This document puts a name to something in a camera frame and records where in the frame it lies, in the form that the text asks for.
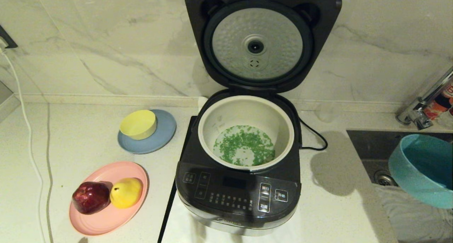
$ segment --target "teal bowl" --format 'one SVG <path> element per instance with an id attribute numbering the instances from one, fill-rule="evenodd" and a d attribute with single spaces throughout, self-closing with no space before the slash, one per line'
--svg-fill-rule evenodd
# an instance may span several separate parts
<path id="1" fill-rule="evenodd" d="M 398 185 L 414 198 L 440 209 L 453 209 L 453 145 L 428 135 L 402 138 L 389 159 Z"/>

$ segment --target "rice cooker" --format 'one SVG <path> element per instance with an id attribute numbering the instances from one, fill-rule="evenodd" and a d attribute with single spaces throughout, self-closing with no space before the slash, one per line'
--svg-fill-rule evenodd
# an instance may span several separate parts
<path id="1" fill-rule="evenodd" d="M 206 226 L 268 234 L 291 218 L 301 195 L 299 116 L 278 93 L 307 76 L 342 1 L 185 1 L 206 71 L 227 89 L 188 130 L 178 195 Z"/>

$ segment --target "sink drain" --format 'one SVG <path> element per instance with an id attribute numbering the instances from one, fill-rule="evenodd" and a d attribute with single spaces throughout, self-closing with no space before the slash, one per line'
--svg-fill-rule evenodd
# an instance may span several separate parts
<path id="1" fill-rule="evenodd" d="M 374 182 L 379 185 L 398 186 L 392 176 L 390 176 L 390 173 L 384 172 L 383 170 L 379 170 L 374 174 Z"/>

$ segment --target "black cable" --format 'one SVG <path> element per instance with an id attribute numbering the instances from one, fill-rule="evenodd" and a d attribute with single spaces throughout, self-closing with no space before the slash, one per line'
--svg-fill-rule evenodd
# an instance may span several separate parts
<path id="1" fill-rule="evenodd" d="M 304 121 L 302 121 L 302 119 L 299 117 L 299 120 L 300 122 L 305 126 L 307 127 L 308 129 L 310 129 L 312 132 L 316 133 L 316 135 L 318 135 L 323 141 L 324 143 L 326 144 L 324 147 L 322 148 L 317 148 L 317 147 L 311 147 L 311 146 L 302 146 L 302 139 L 300 140 L 300 148 L 299 149 L 311 149 L 311 150 L 316 150 L 316 151 L 323 151 L 327 148 L 327 146 L 329 145 L 327 143 L 327 140 L 319 133 L 319 132 L 316 132 L 312 127 L 308 126 Z"/>

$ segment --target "plate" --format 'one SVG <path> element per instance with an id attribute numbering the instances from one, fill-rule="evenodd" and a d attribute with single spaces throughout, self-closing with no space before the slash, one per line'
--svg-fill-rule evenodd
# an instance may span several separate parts
<path id="1" fill-rule="evenodd" d="M 120 146 L 133 154 L 147 154 L 156 151 L 165 146 L 172 138 L 176 131 L 176 120 L 172 114 L 160 109 L 152 109 L 156 115 L 156 131 L 146 139 L 134 140 L 118 132 L 118 143 Z"/>
<path id="2" fill-rule="evenodd" d="M 93 172 L 84 182 L 108 181 L 115 184 L 123 178 L 137 178 L 142 181 L 143 190 L 139 201 L 127 209 L 118 209 L 109 204 L 105 209 L 91 215 L 81 214 L 71 202 L 69 220 L 75 230 L 86 236 L 104 235 L 118 229 L 134 217 L 142 206 L 148 189 L 148 177 L 140 165 L 130 161 L 111 163 Z"/>

